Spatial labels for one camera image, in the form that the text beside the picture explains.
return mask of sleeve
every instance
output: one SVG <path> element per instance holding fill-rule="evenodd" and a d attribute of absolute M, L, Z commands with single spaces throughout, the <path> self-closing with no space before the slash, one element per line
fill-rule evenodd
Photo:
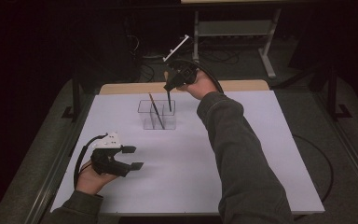
<path fill-rule="evenodd" d="M 55 209 L 43 224 L 97 223 L 103 197 L 75 190 L 62 207 Z"/>
<path fill-rule="evenodd" d="M 222 182 L 224 223 L 293 223 L 285 190 L 269 168 L 240 103 L 210 92 L 197 113 L 205 125 Z"/>

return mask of dark background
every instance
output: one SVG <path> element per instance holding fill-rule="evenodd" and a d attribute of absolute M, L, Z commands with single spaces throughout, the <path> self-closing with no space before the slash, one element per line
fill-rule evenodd
<path fill-rule="evenodd" d="M 90 1 L 88 7 L 92 4 L 123 3 Z M 137 81 L 139 62 L 128 54 L 134 42 L 127 35 L 142 38 L 148 45 L 144 48 L 166 52 L 178 36 L 192 33 L 188 12 L 124 16 L 57 10 L 61 6 L 75 5 L 0 1 L 0 201 L 56 95 L 74 72 L 87 92 L 108 82 Z M 161 29 L 164 41 L 159 38 Z M 300 39 L 291 66 L 306 69 L 331 60 L 358 94 L 358 1 L 316 7 L 311 13 L 301 7 L 284 9 L 275 36 Z"/>

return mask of table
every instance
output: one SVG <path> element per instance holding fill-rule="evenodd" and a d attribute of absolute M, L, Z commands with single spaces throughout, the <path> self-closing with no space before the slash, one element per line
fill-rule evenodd
<path fill-rule="evenodd" d="M 81 148 L 96 135 L 117 131 L 121 144 L 136 146 L 137 151 L 130 155 L 117 154 L 115 158 L 125 163 L 142 161 L 145 164 L 140 171 L 132 171 L 105 186 L 101 191 L 102 213 L 116 216 L 218 214 L 220 179 L 206 130 L 195 113 L 199 101 L 186 92 L 172 92 L 177 108 L 173 131 L 143 130 L 137 117 L 137 105 L 148 98 L 147 92 L 152 92 L 155 100 L 166 98 L 163 84 L 102 87 L 89 111 L 52 210 L 61 206 L 73 191 L 73 170 Z M 245 117 L 259 136 L 269 165 L 286 188 L 292 212 L 323 212 L 324 207 L 275 94 L 269 91 L 267 83 L 242 80 L 221 81 L 221 85 L 227 96 L 246 105 Z M 91 150 L 86 153 L 84 161 L 90 153 Z"/>

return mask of transparent container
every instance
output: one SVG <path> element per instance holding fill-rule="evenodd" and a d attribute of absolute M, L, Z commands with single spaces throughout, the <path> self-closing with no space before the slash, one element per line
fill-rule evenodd
<path fill-rule="evenodd" d="M 152 101 L 141 100 L 138 114 L 145 130 L 174 130 L 176 128 L 175 101 L 171 100 L 171 111 L 168 100 L 155 100 L 156 113 Z"/>

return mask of floor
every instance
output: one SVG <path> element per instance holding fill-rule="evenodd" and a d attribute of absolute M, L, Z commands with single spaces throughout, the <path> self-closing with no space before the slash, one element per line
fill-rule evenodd
<path fill-rule="evenodd" d="M 296 47 L 295 40 L 273 42 L 269 57 L 277 74 L 275 79 L 267 78 L 258 57 L 258 47 L 257 41 L 249 42 L 246 48 L 240 50 L 205 50 L 200 57 L 218 79 L 261 78 L 274 86 L 300 72 L 287 67 Z M 183 55 L 189 57 L 187 52 L 183 52 Z M 144 59 L 140 82 L 162 81 L 165 69 L 159 59 Z M 353 164 L 351 153 L 353 149 L 358 158 L 358 100 L 351 86 L 338 79 L 337 104 L 345 105 L 351 118 L 333 121 L 325 110 L 326 87 L 320 92 L 309 91 L 311 78 L 305 77 L 289 88 L 275 90 L 326 210 L 322 214 L 295 217 L 296 223 L 358 223 L 358 165 Z M 62 118 L 63 111 L 72 104 L 72 82 L 62 88 L 0 204 L 0 223 L 37 223 L 49 215 L 48 207 L 70 159 L 71 148 L 81 132 L 92 98 L 92 94 L 81 94 L 82 113 L 77 122 L 72 122 L 71 119 Z M 215 221 L 219 222 L 218 217 L 131 219 L 101 215 L 99 219 L 99 223 Z"/>

